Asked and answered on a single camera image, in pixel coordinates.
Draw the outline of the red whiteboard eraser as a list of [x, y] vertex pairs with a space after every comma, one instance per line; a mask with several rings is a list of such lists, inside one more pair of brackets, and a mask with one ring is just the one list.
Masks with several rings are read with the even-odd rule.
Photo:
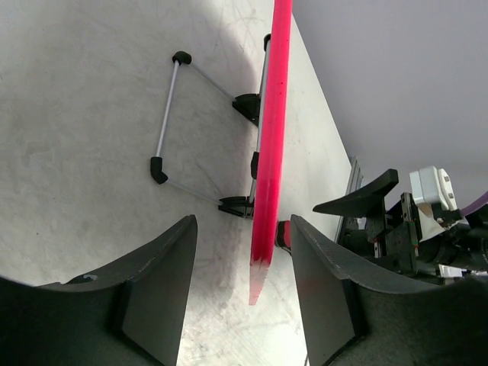
[[283, 249], [288, 254], [291, 254], [291, 235], [289, 220], [278, 222], [274, 245], [280, 249]]

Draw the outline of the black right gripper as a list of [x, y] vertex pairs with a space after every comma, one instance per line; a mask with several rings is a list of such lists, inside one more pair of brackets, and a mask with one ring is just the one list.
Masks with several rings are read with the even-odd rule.
[[[398, 183], [398, 171], [388, 169], [357, 191], [317, 204], [313, 212], [347, 217], [341, 225], [339, 245], [389, 271], [415, 275], [422, 230], [413, 196], [402, 193], [389, 210], [384, 203]], [[364, 217], [364, 228], [353, 217]]]

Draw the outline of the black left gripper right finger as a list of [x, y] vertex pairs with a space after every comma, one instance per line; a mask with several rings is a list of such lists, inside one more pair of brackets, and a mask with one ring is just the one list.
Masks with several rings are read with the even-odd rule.
[[312, 365], [485, 365], [487, 280], [438, 286], [388, 271], [291, 217]]

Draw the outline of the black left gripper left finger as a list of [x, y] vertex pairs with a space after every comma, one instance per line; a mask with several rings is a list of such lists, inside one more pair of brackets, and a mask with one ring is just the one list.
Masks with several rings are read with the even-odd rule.
[[174, 365], [197, 245], [183, 217], [66, 283], [1, 279], [3, 365]]

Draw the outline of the pink framed whiteboard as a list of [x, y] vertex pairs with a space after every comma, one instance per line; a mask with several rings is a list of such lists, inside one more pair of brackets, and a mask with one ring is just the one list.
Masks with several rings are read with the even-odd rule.
[[249, 261], [249, 305], [255, 306], [271, 266], [278, 225], [287, 109], [293, 2], [275, 1], [267, 44], [266, 86]]

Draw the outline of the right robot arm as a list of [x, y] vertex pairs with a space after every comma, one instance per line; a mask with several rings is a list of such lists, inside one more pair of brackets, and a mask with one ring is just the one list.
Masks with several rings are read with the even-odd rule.
[[460, 269], [461, 277], [485, 272], [487, 196], [460, 208], [448, 173], [433, 165], [409, 179], [411, 190], [391, 208], [385, 198], [399, 183], [395, 169], [313, 210], [343, 217], [338, 244], [399, 275], [445, 284], [443, 266]]

